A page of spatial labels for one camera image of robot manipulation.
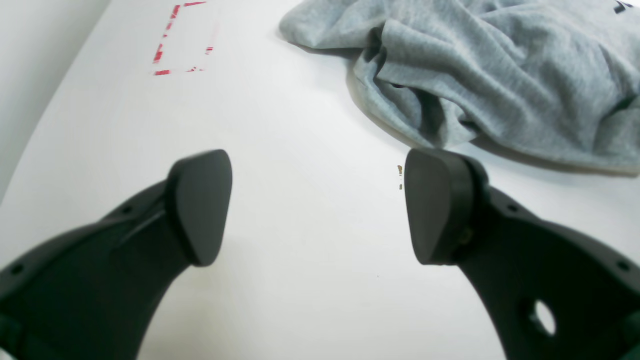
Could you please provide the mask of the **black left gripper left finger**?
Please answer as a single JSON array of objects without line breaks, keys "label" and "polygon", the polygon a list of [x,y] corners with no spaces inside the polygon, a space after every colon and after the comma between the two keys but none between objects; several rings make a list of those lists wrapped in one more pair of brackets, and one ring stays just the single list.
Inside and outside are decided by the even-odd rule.
[{"label": "black left gripper left finger", "polygon": [[1,349],[16,360],[135,360],[174,280],[217,258],[232,187],[226,151],[197,153],[15,259],[1,271]]}]

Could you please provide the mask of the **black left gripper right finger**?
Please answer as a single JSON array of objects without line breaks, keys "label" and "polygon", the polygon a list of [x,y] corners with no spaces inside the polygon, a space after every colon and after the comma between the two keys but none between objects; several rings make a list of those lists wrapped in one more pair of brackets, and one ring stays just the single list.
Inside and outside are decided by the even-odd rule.
[{"label": "black left gripper right finger", "polygon": [[534,215],[480,162],[412,149],[407,219],[423,265],[473,285],[508,360],[637,360],[640,270],[600,241]]}]

